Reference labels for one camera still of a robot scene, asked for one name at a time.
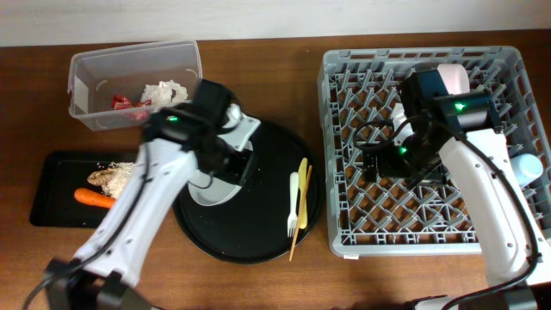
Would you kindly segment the light blue cup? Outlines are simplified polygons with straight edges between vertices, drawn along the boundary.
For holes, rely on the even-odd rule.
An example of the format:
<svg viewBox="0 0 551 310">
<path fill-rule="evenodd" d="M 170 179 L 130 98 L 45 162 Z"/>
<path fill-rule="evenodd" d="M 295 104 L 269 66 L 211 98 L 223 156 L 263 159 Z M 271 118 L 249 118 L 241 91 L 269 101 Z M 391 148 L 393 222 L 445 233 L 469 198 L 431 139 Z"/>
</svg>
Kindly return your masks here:
<svg viewBox="0 0 551 310">
<path fill-rule="evenodd" d="M 525 153 L 511 159 L 512 183 L 525 187 L 533 183 L 543 173 L 542 161 L 535 155 Z"/>
</svg>

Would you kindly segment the white napkin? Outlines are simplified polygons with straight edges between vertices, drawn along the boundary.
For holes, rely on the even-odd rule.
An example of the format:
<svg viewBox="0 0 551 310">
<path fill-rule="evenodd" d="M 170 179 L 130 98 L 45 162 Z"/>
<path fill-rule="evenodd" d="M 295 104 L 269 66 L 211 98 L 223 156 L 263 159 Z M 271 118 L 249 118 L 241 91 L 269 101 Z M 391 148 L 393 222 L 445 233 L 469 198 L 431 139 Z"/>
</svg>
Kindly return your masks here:
<svg viewBox="0 0 551 310">
<path fill-rule="evenodd" d="M 160 81 L 157 85 L 147 84 L 141 101 L 150 102 L 152 105 L 174 105 L 185 102 L 188 98 L 187 88 L 170 80 Z"/>
</svg>

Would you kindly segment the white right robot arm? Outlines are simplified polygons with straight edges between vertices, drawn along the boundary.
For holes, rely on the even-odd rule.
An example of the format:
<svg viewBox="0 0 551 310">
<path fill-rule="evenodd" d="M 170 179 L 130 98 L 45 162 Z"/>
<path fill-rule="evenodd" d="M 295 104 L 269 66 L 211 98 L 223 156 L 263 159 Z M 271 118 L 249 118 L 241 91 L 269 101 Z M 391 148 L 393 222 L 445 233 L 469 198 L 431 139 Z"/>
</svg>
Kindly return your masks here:
<svg viewBox="0 0 551 310">
<path fill-rule="evenodd" d="M 548 309 L 550 246 L 513 169 L 491 95 L 469 88 L 462 65 L 414 72 L 400 86 L 390 127 L 376 144 L 355 140 L 364 162 L 391 169 L 414 187 L 438 165 L 450 173 L 473 222 L 486 264 L 485 289 L 425 297 L 409 309 Z"/>
</svg>

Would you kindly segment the rice and food scraps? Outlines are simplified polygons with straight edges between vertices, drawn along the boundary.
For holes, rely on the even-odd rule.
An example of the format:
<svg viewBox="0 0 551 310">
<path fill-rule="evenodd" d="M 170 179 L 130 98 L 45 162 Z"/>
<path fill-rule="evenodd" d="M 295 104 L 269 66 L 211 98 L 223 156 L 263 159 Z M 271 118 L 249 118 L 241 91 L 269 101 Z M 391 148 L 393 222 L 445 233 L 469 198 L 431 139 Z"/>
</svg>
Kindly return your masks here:
<svg viewBox="0 0 551 310">
<path fill-rule="evenodd" d="M 133 174 L 135 163 L 111 163 L 87 177 L 87 182 L 102 189 L 104 195 L 118 199 Z"/>
</svg>

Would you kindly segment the wooden chopstick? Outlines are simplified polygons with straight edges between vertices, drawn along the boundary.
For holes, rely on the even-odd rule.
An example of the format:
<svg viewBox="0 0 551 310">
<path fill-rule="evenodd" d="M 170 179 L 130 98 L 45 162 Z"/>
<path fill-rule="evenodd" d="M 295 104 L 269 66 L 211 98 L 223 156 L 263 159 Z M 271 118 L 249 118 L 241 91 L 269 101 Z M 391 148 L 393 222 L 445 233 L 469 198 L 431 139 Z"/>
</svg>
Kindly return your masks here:
<svg viewBox="0 0 551 310">
<path fill-rule="evenodd" d="M 310 179 L 311 179 L 312 170 L 313 170 L 313 167 L 311 165 L 309 165 L 308 169 L 307 169 L 307 174 L 306 174 L 306 184 L 305 184 L 304 189 L 300 192 L 301 196 L 300 196 L 300 205 L 299 205 L 299 219 L 298 219 L 299 222 L 297 223 L 296 228 L 294 230 L 294 237 L 293 237 L 290 252 L 289 252 L 290 253 L 289 254 L 289 260 L 288 260 L 289 262 L 291 262 L 293 260 L 294 248 L 296 246 L 298 233 L 300 231 L 300 219 L 303 216 L 303 214 L 306 212 L 304 205 L 306 203 L 306 196 L 307 196 L 307 191 L 308 191 L 308 188 L 309 188 L 309 182 L 310 182 Z"/>
</svg>

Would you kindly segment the grey plate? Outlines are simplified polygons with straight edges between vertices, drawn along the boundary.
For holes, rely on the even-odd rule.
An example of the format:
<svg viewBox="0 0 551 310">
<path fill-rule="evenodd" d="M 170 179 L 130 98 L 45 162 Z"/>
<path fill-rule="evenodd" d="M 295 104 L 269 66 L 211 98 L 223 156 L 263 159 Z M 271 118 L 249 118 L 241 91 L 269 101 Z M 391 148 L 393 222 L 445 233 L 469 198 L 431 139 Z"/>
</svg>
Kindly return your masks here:
<svg viewBox="0 0 551 310">
<path fill-rule="evenodd" d="M 254 148 L 247 141 L 245 148 L 225 154 L 221 165 L 212 170 L 197 170 L 188 181 L 189 193 L 197 204 L 205 207 L 220 205 L 231 200 L 251 177 L 256 163 Z"/>
</svg>

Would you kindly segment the orange carrot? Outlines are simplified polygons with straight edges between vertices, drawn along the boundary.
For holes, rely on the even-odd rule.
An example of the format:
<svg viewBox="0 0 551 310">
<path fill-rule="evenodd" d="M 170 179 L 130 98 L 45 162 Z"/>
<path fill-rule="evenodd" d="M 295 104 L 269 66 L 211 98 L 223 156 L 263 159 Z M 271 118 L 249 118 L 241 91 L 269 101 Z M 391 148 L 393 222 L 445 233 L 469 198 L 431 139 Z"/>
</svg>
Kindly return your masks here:
<svg viewBox="0 0 551 310">
<path fill-rule="evenodd" d="M 90 189 L 79 188 L 74 192 L 74 198 L 85 205 L 111 209 L 115 204 L 115 199 L 96 193 Z"/>
</svg>

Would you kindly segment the red snack wrapper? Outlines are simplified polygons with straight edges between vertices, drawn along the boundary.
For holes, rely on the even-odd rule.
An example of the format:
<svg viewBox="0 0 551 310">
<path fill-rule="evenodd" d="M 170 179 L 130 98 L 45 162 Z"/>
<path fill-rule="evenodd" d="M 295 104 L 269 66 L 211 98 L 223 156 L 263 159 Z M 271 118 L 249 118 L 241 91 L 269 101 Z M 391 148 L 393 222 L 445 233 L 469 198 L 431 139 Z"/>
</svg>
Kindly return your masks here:
<svg viewBox="0 0 551 310">
<path fill-rule="evenodd" d="M 143 102 L 131 102 L 128 98 L 124 96 L 114 95 L 111 107 L 113 110 L 123 110 L 123 109 L 134 109 L 134 108 L 143 108 L 152 105 L 152 100 L 148 99 Z M 130 117 L 136 121 L 143 121 L 147 118 L 149 113 L 147 111 L 132 112 L 127 114 L 127 117 Z"/>
</svg>

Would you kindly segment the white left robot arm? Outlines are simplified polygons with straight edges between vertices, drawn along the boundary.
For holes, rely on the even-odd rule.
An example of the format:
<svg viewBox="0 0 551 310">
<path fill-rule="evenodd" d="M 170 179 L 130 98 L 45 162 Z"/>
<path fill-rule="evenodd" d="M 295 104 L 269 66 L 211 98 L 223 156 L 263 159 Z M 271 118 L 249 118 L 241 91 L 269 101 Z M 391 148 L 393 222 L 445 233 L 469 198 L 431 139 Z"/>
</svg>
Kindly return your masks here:
<svg viewBox="0 0 551 310">
<path fill-rule="evenodd" d="M 152 309 L 135 288 L 174 200 L 185 186 L 203 206 L 231 200 L 250 175 L 260 124 L 230 89 L 206 79 L 191 101 L 151 114 L 121 195 L 70 262 L 47 265 L 23 308 L 44 292 L 51 309 Z"/>
</svg>

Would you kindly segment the yellow plastic knife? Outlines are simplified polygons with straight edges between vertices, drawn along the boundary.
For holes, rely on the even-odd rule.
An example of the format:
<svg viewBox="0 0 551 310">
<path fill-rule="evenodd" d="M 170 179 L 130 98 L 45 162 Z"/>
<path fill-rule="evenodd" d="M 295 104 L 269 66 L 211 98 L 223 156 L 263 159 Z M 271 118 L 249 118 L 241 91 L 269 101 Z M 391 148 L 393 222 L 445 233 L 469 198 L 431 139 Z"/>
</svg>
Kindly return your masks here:
<svg viewBox="0 0 551 310">
<path fill-rule="evenodd" d="M 307 174 L 307 158 L 303 158 L 300 162 L 300 167 L 298 170 L 299 173 L 299 189 L 300 197 L 303 197 L 306 194 L 306 174 Z M 305 229 L 307 225 L 307 215 L 306 215 L 306 202 L 303 204 L 302 211 L 299 212 L 298 224 L 299 229 Z"/>
</svg>

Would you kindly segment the white plastic fork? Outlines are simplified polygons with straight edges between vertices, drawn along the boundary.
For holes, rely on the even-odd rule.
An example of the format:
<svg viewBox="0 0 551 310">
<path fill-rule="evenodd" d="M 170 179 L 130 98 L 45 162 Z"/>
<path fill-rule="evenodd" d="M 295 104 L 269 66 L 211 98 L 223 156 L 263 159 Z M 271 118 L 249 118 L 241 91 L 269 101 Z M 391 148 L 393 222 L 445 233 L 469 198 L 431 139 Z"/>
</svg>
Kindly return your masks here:
<svg viewBox="0 0 551 310">
<path fill-rule="evenodd" d="M 298 214 L 296 211 L 297 208 L 297 199 L 299 192 L 299 173 L 292 172 L 289 176 L 289 214 L 288 214 L 288 237 L 292 238 L 294 236 L 294 231 L 296 228 Z"/>
</svg>

